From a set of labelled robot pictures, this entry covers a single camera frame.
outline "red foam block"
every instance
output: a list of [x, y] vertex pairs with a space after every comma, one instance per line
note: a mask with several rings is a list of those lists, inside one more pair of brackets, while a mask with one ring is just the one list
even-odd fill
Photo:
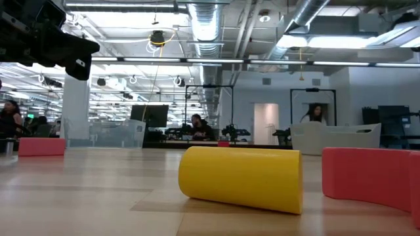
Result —
[[63, 156], [66, 140], [63, 138], [21, 138], [19, 157]]
[[409, 162], [410, 185], [411, 185], [411, 215], [414, 225], [420, 229], [420, 152], [410, 154]]
[[403, 150], [325, 148], [323, 193], [410, 212], [409, 157], [410, 151]]

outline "ceiling speaker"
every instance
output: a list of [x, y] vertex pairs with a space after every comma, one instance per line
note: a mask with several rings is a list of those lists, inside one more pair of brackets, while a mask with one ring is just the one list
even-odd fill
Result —
[[106, 82], [104, 78], [99, 78], [98, 81], [96, 82], [99, 86], [105, 86]]

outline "chair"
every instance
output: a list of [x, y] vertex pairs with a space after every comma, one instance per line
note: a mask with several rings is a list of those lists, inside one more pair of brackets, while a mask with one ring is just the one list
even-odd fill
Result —
[[33, 136], [37, 138], [49, 138], [52, 128], [52, 125], [39, 125]]
[[291, 126], [294, 150], [305, 155], [321, 155], [325, 147], [379, 148], [381, 124], [353, 127], [327, 127], [320, 122]]

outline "black equipment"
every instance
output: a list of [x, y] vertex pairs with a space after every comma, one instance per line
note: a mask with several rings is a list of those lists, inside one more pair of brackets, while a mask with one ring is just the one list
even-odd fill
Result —
[[280, 146], [291, 146], [290, 128], [287, 130], [276, 130], [272, 135], [277, 137]]
[[98, 43], [61, 30], [66, 13], [52, 0], [0, 0], [0, 62], [59, 65], [86, 81]]
[[163, 36], [163, 31], [161, 30], [155, 30], [153, 31], [152, 36], [150, 36], [150, 42], [153, 46], [159, 48], [163, 47], [165, 45], [165, 38]]
[[98, 84], [98, 86], [105, 86], [106, 85], [106, 81], [104, 78], [99, 78], [96, 83]]
[[226, 128], [222, 129], [222, 135], [227, 136], [229, 134], [230, 141], [235, 142], [238, 136], [250, 136], [251, 133], [245, 129], [236, 129], [234, 125], [227, 125]]
[[168, 119], [168, 105], [159, 105], [159, 106], [143, 106], [143, 105], [134, 105], [131, 109], [130, 119], [137, 121], [144, 121], [151, 128], [166, 127], [166, 122]]
[[378, 106], [379, 121], [382, 124], [381, 145], [409, 148], [405, 126], [411, 124], [410, 107]]
[[191, 135], [192, 127], [186, 123], [182, 124], [181, 128], [168, 128], [165, 130], [168, 140], [181, 140], [184, 135]]

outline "fluorescent light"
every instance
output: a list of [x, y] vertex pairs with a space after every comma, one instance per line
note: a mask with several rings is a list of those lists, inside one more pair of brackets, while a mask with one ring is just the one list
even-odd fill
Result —
[[314, 62], [317, 66], [368, 66], [367, 62]]
[[92, 57], [92, 61], [93, 62], [103, 62], [103, 61], [113, 61], [113, 62], [116, 62], [116, 61], [118, 61], [118, 59], [115, 58], [115, 57]]
[[276, 65], [306, 65], [306, 62], [302, 61], [289, 61], [289, 60], [252, 60], [251, 64], [276, 64]]
[[283, 35], [283, 37], [277, 42], [276, 46], [283, 47], [283, 48], [307, 47], [308, 41], [304, 37]]
[[177, 58], [124, 58], [126, 62], [180, 62]]
[[[162, 5], [149, 5], [141, 3], [67, 3], [66, 7], [173, 7], [173, 5], [162, 4]], [[185, 9], [185, 6], [178, 6], [180, 9]]]
[[10, 84], [8, 84], [8, 83], [2, 83], [2, 86], [3, 86], [3, 87], [7, 87], [7, 88], [11, 88], [11, 89], [17, 89], [17, 87], [16, 87], [16, 86], [14, 86], [14, 85], [10, 85]]
[[420, 68], [418, 63], [376, 63], [377, 67], [389, 67], [389, 68]]
[[57, 108], [48, 108], [48, 110], [51, 110], [51, 111], [60, 111], [60, 109], [57, 109]]
[[14, 98], [30, 99], [28, 95], [22, 94], [21, 92], [9, 92], [9, 94]]
[[223, 60], [223, 59], [187, 59], [191, 63], [243, 63], [243, 60]]
[[319, 36], [313, 37], [308, 47], [322, 49], [362, 49], [371, 42], [371, 39], [347, 36]]

